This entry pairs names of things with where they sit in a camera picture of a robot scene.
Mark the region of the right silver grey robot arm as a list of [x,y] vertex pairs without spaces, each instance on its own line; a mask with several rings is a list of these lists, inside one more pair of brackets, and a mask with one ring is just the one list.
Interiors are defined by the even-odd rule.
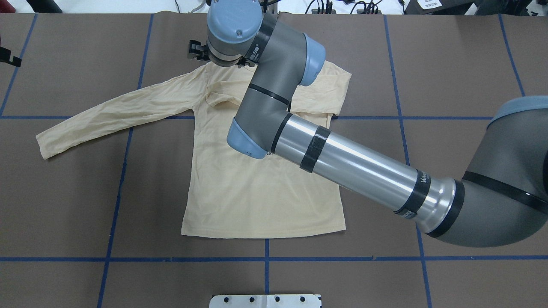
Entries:
[[297,86],[325,62],[323,45],[264,12],[258,0],[208,0],[208,40],[188,56],[225,68],[257,65],[227,143],[255,159],[276,154],[462,247],[524,240],[547,222],[547,97],[503,104],[461,180],[435,178],[295,114]]

